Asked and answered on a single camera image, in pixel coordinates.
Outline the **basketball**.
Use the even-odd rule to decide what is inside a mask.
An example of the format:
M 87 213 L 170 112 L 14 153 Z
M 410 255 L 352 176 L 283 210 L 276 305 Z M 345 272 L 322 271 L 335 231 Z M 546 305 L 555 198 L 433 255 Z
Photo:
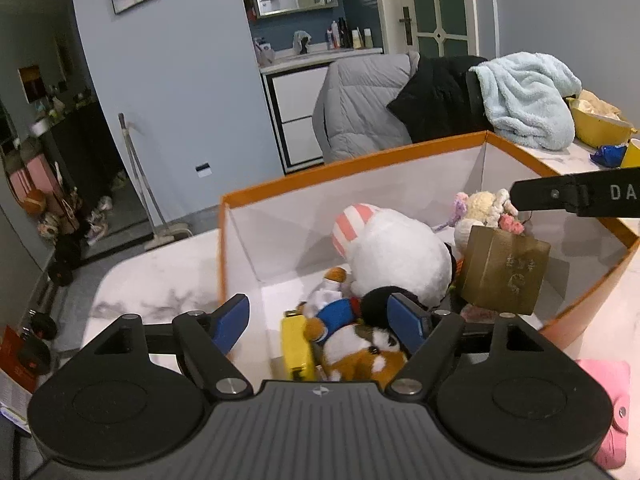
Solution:
M 30 216 L 38 218 L 47 211 L 47 195 L 38 188 L 31 188 L 23 198 L 21 205 Z

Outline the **orange storage box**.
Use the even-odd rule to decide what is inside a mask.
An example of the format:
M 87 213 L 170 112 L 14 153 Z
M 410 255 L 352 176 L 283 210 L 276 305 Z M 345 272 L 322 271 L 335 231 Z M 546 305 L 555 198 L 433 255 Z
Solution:
M 220 204 L 221 295 L 244 294 L 250 320 L 233 364 L 254 385 L 285 378 L 286 312 L 317 313 L 340 295 L 405 287 L 436 306 L 471 223 L 518 208 L 512 186 L 593 170 L 586 151 L 553 154 L 482 132 L 334 162 L 246 188 Z M 578 359 L 636 364 L 639 226 L 521 211 L 518 226 L 546 243 L 549 259 L 530 325 Z

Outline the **crochet bunny doll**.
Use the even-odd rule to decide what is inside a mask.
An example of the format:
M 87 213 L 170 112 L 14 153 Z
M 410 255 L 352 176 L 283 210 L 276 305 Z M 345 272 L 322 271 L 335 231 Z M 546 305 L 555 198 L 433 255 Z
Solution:
M 518 218 L 518 210 L 510 200 L 510 193 L 500 188 L 497 193 L 480 191 L 474 194 L 459 192 L 454 199 L 454 210 L 449 220 L 436 226 L 435 232 L 446 228 L 454 229 L 454 244 L 460 255 L 468 248 L 474 226 L 484 226 L 503 230 L 515 235 L 523 235 L 524 224 Z

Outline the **light blue fleece blanket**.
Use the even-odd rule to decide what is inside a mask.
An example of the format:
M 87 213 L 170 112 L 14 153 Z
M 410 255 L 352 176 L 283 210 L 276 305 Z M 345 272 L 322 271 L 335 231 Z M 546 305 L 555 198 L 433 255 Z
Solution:
M 538 150 L 562 151 L 575 139 L 566 104 L 582 82 L 550 54 L 518 52 L 470 68 L 477 76 L 485 116 L 498 136 Z

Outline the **brown sailor plush toy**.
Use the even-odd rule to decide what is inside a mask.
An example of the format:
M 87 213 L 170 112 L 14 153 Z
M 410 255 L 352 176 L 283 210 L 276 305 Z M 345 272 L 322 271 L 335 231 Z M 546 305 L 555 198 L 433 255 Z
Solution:
M 341 266 L 326 271 L 297 312 L 304 319 L 304 339 L 329 382 L 376 382 L 384 388 L 407 363 L 392 332 L 363 321 Z

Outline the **black jacket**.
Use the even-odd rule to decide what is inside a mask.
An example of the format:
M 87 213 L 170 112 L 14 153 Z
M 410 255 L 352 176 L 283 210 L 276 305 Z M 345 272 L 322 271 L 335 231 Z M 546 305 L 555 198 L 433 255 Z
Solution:
M 413 143 L 492 130 L 480 83 L 471 70 L 483 62 L 474 55 L 420 57 L 416 73 L 387 105 Z

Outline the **yellow mug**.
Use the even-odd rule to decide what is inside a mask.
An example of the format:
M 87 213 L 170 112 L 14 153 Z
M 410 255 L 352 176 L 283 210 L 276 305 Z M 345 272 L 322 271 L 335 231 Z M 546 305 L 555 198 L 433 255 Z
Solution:
M 631 139 L 620 166 L 624 169 L 640 167 L 640 140 Z

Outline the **yellow bowl with food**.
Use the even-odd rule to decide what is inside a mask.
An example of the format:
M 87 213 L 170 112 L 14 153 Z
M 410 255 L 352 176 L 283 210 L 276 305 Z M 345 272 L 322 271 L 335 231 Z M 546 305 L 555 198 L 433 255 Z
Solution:
M 566 98 L 574 119 L 575 134 L 590 148 L 627 143 L 638 132 L 619 108 L 584 89 L 577 98 Z

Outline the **blue wrapper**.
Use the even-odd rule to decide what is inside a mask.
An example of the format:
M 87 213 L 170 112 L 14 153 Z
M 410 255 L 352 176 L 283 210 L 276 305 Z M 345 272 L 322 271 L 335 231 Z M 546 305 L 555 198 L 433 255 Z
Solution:
M 626 155 L 627 145 L 602 145 L 599 146 L 591 155 L 590 159 L 597 165 L 604 168 L 620 168 Z

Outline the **white panda plush toy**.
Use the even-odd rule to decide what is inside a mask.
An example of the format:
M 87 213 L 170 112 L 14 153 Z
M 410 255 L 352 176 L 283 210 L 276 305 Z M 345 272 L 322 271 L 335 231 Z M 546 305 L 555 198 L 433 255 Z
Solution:
M 425 223 L 397 210 L 358 203 L 335 219 L 332 242 L 350 267 L 363 321 L 387 328 L 387 300 L 400 292 L 428 310 L 445 299 L 456 274 L 451 247 Z

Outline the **small brown cardboard box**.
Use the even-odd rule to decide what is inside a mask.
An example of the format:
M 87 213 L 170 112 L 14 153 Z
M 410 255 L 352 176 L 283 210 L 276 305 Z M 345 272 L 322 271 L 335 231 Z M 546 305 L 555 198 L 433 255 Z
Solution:
M 546 275 L 551 245 L 527 235 L 473 226 L 458 285 L 475 307 L 529 315 Z

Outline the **white vanity cabinet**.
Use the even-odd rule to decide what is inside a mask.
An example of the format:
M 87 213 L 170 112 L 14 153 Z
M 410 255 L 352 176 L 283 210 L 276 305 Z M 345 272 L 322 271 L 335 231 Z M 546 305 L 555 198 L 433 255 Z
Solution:
M 329 65 L 341 58 L 382 53 L 382 48 L 315 50 L 276 58 L 260 69 L 284 174 L 323 164 L 312 115 Z

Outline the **white glass panel door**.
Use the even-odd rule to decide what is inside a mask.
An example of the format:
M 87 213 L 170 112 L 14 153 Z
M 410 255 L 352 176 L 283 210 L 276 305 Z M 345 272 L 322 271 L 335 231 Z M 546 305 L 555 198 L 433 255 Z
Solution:
M 378 0 L 387 53 L 499 54 L 497 0 Z

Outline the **yellow tape measure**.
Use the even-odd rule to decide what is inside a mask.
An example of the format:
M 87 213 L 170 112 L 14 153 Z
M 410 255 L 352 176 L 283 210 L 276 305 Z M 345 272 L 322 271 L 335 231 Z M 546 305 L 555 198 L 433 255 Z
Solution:
M 309 341 L 304 335 L 306 318 L 297 311 L 286 311 L 281 321 L 281 349 L 288 379 L 315 382 L 316 363 Z

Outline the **playing card box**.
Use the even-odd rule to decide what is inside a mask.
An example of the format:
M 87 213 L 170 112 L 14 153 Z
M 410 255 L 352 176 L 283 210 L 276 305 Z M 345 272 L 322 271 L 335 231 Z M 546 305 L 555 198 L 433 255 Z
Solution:
M 24 341 L 9 325 L 1 335 L 0 403 L 1 415 L 17 428 L 30 433 L 27 408 L 37 385 L 37 379 L 17 359 Z

